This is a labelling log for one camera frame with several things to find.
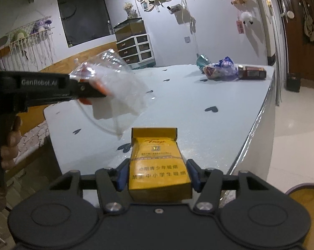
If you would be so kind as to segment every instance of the yellow stool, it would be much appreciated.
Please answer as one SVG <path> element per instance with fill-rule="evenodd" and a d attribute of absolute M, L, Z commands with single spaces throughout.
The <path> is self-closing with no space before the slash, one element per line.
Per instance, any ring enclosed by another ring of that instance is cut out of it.
<path fill-rule="evenodd" d="M 295 186 L 287 191 L 286 194 L 308 210 L 311 217 L 311 228 L 303 246 L 307 250 L 314 250 L 314 183 Z"/>

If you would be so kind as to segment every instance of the tile floor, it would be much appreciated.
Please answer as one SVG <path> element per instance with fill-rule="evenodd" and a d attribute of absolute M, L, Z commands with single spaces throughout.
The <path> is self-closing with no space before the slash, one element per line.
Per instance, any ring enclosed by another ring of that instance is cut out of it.
<path fill-rule="evenodd" d="M 283 192 L 314 182 L 314 89 L 282 91 L 267 181 Z"/>

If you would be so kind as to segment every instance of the glass display case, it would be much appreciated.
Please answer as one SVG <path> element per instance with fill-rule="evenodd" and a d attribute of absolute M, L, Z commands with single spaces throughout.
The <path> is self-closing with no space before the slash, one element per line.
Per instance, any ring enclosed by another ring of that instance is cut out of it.
<path fill-rule="evenodd" d="M 127 19 L 114 27 L 117 42 L 123 41 L 131 36 L 146 34 L 142 18 Z"/>

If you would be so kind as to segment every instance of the yellow cigarette box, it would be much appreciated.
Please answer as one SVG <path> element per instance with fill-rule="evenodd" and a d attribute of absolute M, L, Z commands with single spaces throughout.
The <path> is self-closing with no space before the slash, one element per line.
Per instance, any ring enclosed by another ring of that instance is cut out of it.
<path fill-rule="evenodd" d="M 192 197 L 176 140 L 177 128 L 132 128 L 128 187 L 135 201 L 174 202 Z"/>

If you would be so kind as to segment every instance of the wooden headboard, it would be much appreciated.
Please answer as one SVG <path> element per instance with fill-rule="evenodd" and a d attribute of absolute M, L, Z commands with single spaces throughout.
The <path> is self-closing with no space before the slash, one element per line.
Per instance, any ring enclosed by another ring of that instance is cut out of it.
<path fill-rule="evenodd" d="M 71 71 L 73 71 L 75 67 L 75 62 L 74 60 L 78 58 L 78 60 L 81 62 L 86 61 L 88 58 L 93 57 L 103 51 L 106 51 L 108 49 L 114 49 L 115 51 L 118 51 L 116 47 L 116 42 L 111 42 L 105 45 L 98 46 L 96 48 L 83 51 L 79 54 L 73 55 L 71 57 L 68 57 L 66 59 L 63 59 L 43 70 L 40 72 L 45 72 L 45 73 L 64 73 L 64 74 L 69 74 Z M 29 108 L 28 112 L 21 113 L 19 116 L 21 117 L 23 121 L 23 125 L 21 127 L 21 134 L 25 134 L 31 129 L 35 128 L 37 125 L 42 123 L 45 118 L 44 118 L 44 109 L 48 105 L 43 105 L 43 106 L 37 106 L 37 107 L 31 107 Z"/>

